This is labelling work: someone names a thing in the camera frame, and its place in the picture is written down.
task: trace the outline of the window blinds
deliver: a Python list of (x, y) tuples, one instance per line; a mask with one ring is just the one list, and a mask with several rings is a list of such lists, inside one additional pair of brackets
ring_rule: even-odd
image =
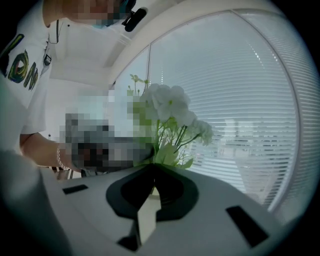
[(289, 221), (301, 215), (320, 174), (320, 80), (313, 59), (295, 28), (279, 15), (240, 11), (269, 41), (286, 66), (300, 109), (300, 145), (295, 170), (284, 187), (279, 217)]
[(181, 86), (212, 125), (194, 143), (191, 171), (221, 179), (268, 208), (293, 171), (297, 110), (289, 79), (266, 41), (231, 12), (176, 28), (151, 45), (150, 83)]

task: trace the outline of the white flower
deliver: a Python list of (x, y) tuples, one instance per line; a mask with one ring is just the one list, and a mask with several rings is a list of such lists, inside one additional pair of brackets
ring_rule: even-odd
[(154, 106), (153, 95), (158, 90), (158, 88), (159, 88), (159, 84), (157, 84), (157, 83), (151, 84), (148, 87), (148, 89), (145, 90), (144, 94), (140, 97), (140, 101), (141, 102), (146, 102), (149, 105), (153, 105)]
[(183, 110), (180, 115), (175, 117), (178, 127), (190, 126), (194, 120), (197, 119), (197, 116), (194, 112), (190, 110)]
[(197, 141), (201, 142), (204, 146), (209, 145), (212, 142), (212, 126), (205, 121), (194, 120), (192, 124), (187, 128), (188, 133), (195, 137), (197, 135)]
[(196, 118), (196, 115), (188, 110), (190, 99), (180, 86), (170, 88), (167, 85), (160, 85), (154, 92), (153, 103), (162, 122), (173, 117), (181, 127), (190, 125)]
[(155, 109), (153, 105), (145, 106), (145, 118), (148, 120), (158, 120), (158, 111)]

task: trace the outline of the black cutout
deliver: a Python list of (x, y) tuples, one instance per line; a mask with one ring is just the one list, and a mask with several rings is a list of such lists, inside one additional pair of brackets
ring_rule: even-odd
[(132, 224), (130, 234), (120, 239), (117, 243), (118, 245), (121, 245), (133, 252), (138, 250), (141, 246), (141, 241), (139, 236), (139, 226), (136, 220)]
[(66, 187), (63, 189), (63, 192), (68, 195), (68, 194), (72, 194), (72, 193), (76, 193), (79, 192), (81, 190), (86, 190), (88, 187), (84, 184), (82, 185), (78, 185), (78, 186), (71, 186), (71, 187)]
[(153, 186), (153, 172), (146, 166), (109, 186), (106, 200), (118, 216), (138, 220), (138, 211)]
[(106, 199), (118, 216), (137, 220), (154, 185), (161, 199), (157, 221), (181, 219), (198, 201), (199, 192), (193, 181), (154, 164), (114, 182), (106, 191)]
[(226, 211), (251, 247), (257, 246), (269, 237), (240, 206), (230, 207)]

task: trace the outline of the graphic print on shirt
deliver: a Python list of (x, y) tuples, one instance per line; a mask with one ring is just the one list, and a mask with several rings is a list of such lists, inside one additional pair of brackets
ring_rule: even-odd
[(8, 79), (17, 84), (21, 83), (26, 78), (28, 66), (29, 58), (25, 50), (24, 53), (20, 53), (15, 57), (10, 68)]
[[(23, 34), (19, 34), (13, 40), (13, 42), (9, 45), (7, 50), (5, 50), (3, 55), (0, 57), (1, 72), (4, 74), (4, 77), (7, 76), (7, 68), (9, 65), (9, 53), (22, 41), (24, 37), (25, 36)], [(28, 67), (29, 67), (28, 52), (24, 50), (23, 53), (20, 53), (15, 57), (8, 74), (8, 79), (10, 81), (13, 81), (19, 84), (26, 78), (25, 82), (23, 83), (23, 87), (26, 88), (28, 83), (30, 82), (28, 90), (32, 91), (38, 80), (38, 69), (36, 67), (35, 62), (32, 64), (29, 72), (27, 73)]]
[(30, 90), (32, 91), (33, 88), (35, 87), (37, 80), (38, 80), (38, 69), (36, 68), (36, 63), (34, 62), (29, 70), (28, 75), (26, 76), (23, 86), (26, 88), (30, 81), (29, 91)]
[(7, 76), (7, 67), (9, 65), (9, 53), (24, 39), (23, 34), (18, 34), (13, 42), (8, 46), (8, 48), (4, 51), (2, 56), (0, 56), (0, 70), (4, 77)]

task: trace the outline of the black slot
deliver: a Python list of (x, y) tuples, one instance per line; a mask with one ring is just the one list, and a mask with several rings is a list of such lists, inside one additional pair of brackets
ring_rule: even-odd
[(226, 211), (251, 247), (257, 246), (268, 238), (268, 235), (240, 206), (230, 207)]
[(78, 186), (71, 186), (71, 187), (66, 187), (63, 190), (63, 192), (68, 195), (68, 194), (72, 194), (75, 192), (79, 192), (81, 190), (86, 190), (88, 187), (86, 185), (78, 185)]

